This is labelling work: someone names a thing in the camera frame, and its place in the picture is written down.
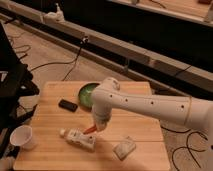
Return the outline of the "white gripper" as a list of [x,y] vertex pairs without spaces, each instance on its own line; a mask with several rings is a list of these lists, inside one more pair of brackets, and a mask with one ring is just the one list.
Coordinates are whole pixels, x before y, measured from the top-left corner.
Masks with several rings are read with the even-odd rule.
[[92,112],[94,125],[98,132],[101,132],[106,129],[107,124],[110,120],[109,114],[97,114],[96,112]]

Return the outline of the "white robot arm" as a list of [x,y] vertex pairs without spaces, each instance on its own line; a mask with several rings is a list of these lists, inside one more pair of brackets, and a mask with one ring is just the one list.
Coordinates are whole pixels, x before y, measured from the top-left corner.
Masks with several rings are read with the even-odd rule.
[[106,128],[113,108],[210,133],[213,130],[213,101],[193,97],[134,95],[120,91],[119,82],[108,77],[91,94],[92,115],[98,131]]

